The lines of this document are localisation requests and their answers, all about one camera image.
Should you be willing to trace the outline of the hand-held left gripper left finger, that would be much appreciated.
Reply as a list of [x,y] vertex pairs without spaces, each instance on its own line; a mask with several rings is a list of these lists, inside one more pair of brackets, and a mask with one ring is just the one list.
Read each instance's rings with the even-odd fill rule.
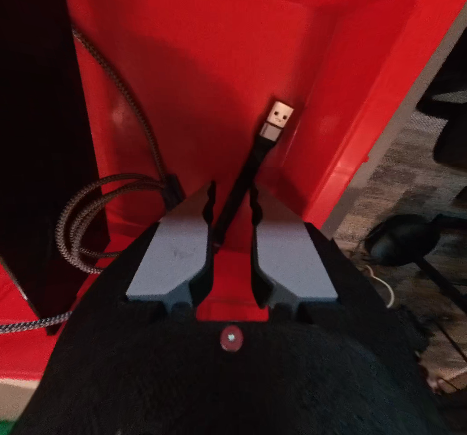
[[195,310],[213,287],[211,231],[217,185],[211,181],[160,221],[126,291],[130,302]]

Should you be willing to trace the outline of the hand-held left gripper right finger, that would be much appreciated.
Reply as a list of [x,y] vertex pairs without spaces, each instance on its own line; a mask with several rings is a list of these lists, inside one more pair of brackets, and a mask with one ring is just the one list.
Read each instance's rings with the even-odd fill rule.
[[261,309],[335,304],[338,293],[305,222],[265,188],[250,190],[251,287]]

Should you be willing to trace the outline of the black chair base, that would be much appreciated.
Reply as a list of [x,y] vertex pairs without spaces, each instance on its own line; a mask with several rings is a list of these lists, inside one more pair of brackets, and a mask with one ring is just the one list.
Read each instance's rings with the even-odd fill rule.
[[[464,30],[416,106],[417,111],[427,116],[446,120],[433,149],[434,161],[464,172],[467,164],[466,100],[458,103],[436,97],[466,92],[466,89],[467,32]],[[364,239],[364,248],[377,265],[399,267],[414,263],[443,295],[466,313],[466,295],[425,259],[435,248],[444,229],[466,233],[466,219],[440,214],[427,221],[413,214],[394,215],[370,231]]]

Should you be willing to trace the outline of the red plastic bin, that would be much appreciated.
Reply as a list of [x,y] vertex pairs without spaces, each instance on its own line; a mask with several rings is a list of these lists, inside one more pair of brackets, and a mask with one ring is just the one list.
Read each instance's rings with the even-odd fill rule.
[[[275,101],[294,108],[258,181],[324,227],[466,0],[66,0],[98,179],[89,249],[126,248],[217,185],[214,220]],[[1,265],[1,326],[35,322]]]

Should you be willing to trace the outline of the black box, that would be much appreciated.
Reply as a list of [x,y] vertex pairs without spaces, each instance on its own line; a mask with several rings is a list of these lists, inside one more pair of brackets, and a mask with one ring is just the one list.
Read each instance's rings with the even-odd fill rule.
[[1,265],[34,319],[69,311],[87,274],[55,243],[98,179],[66,0],[1,0]]

